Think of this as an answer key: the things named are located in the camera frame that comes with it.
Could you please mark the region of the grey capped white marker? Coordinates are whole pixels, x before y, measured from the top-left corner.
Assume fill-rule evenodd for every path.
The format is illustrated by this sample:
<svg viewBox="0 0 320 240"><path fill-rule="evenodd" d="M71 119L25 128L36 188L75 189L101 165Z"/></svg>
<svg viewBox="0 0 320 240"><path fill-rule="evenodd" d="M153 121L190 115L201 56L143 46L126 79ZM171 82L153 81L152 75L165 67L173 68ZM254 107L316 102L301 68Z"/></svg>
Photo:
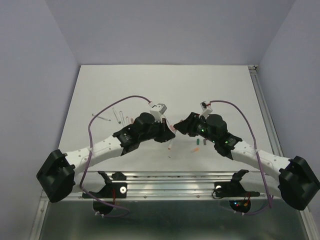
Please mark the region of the grey capped white marker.
<svg viewBox="0 0 320 240"><path fill-rule="evenodd" d="M122 119L122 123L124 124L125 123L125 118L124 118L124 114L123 114L123 111L119 111L120 113L120 116L121 116L121 119Z"/></svg>

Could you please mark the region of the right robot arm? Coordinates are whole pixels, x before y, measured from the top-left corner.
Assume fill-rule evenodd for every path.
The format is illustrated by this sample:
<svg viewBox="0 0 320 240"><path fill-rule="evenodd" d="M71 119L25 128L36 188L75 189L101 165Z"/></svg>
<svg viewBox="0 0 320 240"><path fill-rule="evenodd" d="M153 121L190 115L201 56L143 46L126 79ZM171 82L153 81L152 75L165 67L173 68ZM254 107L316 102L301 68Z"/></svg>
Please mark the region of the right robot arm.
<svg viewBox="0 0 320 240"><path fill-rule="evenodd" d="M214 193L218 198L254 197L265 193L282 198L290 207L302 211L320 190L320 182L304 158L287 158L255 149L231 134L218 114L203 117L192 112L174 128L183 135L201 136L212 142L221 156L259 170L241 169L230 181L219 183Z"/></svg>

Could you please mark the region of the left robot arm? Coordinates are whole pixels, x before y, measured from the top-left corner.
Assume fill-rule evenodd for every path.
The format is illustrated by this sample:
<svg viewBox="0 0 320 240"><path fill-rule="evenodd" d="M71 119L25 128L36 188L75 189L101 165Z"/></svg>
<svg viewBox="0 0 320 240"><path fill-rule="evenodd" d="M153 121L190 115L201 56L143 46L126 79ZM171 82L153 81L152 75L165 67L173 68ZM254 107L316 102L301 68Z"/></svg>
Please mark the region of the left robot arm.
<svg viewBox="0 0 320 240"><path fill-rule="evenodd" d="M142 142L153 140L166 143L176 134L165 118L157 121L150 113L141 113L132 124L123 127L106 139L90 143L79 150L52 151L36 174L43 191L51 203L57 203L72 192L80 192L88 169L105 160L121 157L138 149Z"/></svg>

